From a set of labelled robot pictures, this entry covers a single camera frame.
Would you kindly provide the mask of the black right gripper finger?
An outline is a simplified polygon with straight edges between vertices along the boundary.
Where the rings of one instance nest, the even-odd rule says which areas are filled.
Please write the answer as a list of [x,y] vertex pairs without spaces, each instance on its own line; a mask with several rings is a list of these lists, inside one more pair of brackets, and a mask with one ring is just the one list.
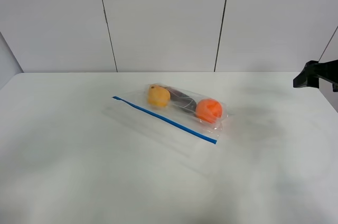
[[307,62],[300,74],[294,78],[293,87],[311,87],[319,89],[319,79],[323,79],[332,84],[333,91],[337,91],[337,64],[337,60],[324,63],[319,63],[314,60]]

